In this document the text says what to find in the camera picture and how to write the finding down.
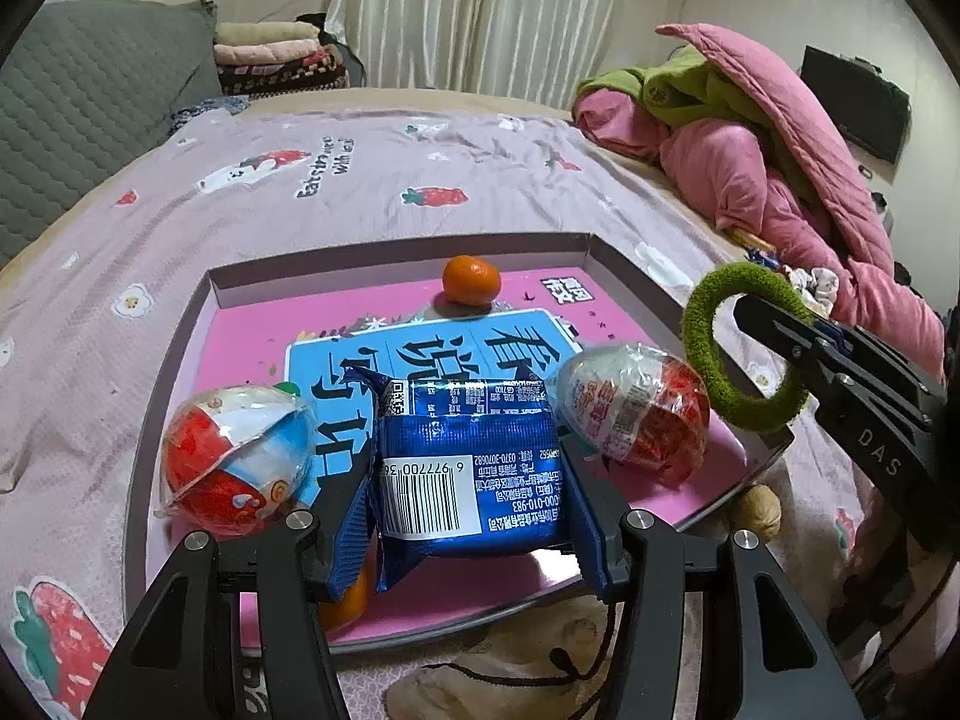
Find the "white flower print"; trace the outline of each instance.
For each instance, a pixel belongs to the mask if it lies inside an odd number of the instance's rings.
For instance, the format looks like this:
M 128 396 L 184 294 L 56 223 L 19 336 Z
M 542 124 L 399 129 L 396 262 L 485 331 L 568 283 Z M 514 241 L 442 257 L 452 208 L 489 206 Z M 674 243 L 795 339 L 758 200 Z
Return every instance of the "white flower print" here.
M 751 360 L 747 365 L 747 375 L 764 397 L 771 397 L 779 386 L 779 373 L 769 365 L 760 365 L 759 362 Z
M 500 119 L 500 124 L 498 125 L 500 129 L 509 129 L 510 132 L 521 132 L 523 129 L 522 120 L 517 119 L 515 116 L 508 116 L 505 113 L 498 113 L 496 117 Z
M 154 307 L 154 299 L 142 284 L 131 284 L 113 302 L 113 312 L 118 317 L 139 319 Z
M 439 124 L 407 124 L 403 131 L 407 135 L 429 135 L 431 133 L 443 132 L 446 129 L 446 122 Z
M 7 366 L 7 363 L 13 357 L 13 338 L 6 338 L 0 343 L 0 368 Z

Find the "green blanket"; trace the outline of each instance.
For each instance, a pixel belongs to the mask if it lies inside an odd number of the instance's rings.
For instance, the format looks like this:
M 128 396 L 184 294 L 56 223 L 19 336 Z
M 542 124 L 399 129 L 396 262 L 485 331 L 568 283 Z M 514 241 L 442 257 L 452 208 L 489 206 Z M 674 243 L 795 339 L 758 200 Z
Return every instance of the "green blanket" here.
M 700 119 L 724 119 L 750 127 L 795 196 L 804 201 L 817 199 L 770 117 L 693 46 L 684 46 L 659 67 L 624 68 L 582 81 L 577 96 L 593 89 L 630 95 L 668 127 L 683 127 Z

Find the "pink blanket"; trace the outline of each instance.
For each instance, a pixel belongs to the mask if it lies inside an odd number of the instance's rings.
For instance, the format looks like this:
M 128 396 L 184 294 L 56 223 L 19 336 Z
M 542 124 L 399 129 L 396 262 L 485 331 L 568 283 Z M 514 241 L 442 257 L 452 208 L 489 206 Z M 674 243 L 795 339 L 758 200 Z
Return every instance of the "pink blanket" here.
M 796 268 L 829 268 L 840 277 L 832 317 L 860 325 L 934 377 L 943 376 L 944 330 L 933 310 L 893 280 L 893 252 L 850 151 L 826 111 L 793 70 L 767 47 L 713 25 L 666 25 L 751 96 L 770 117 L 822 205 L 800 203 L 766 166 L 746 127 L 701 119 L 669 138 L 635 100 L 612 90 L 586 93 L 574 105 L 578 127 L 614 151 L 650 156 L 685 202 L 715 220 L 759 235 Z

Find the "stack of folded blankets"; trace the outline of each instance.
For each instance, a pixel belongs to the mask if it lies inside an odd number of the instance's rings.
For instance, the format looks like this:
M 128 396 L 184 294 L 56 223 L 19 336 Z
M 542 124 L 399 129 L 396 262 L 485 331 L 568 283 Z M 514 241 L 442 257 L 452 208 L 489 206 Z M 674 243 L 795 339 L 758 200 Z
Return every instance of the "stack of folded blankets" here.
M 320 89 L 347 89 L 338 46 L 320 45 L 306 22 L 220 23 L 213 47 L 225 95 L 251 98 Z

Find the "mandarin orange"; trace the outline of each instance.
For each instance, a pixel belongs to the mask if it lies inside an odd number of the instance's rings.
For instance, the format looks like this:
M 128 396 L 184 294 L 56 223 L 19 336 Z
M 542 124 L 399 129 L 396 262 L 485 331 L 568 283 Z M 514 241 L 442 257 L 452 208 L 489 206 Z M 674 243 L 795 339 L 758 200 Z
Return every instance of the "mandarin orange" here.
M 464 306 L 488 306 L 500 294 L 500 271 L 479 257 L 454 257 L 443 269 L 446 298 Z
M 344 597 L 334 604 L 317 604 L 320 624 L 325 631 L 334 631 L 344 625 L 355 622 L 367 610 L 367 604 L 373 598 L 376 589 L 376 548 L 367 551 L 360 576 Z

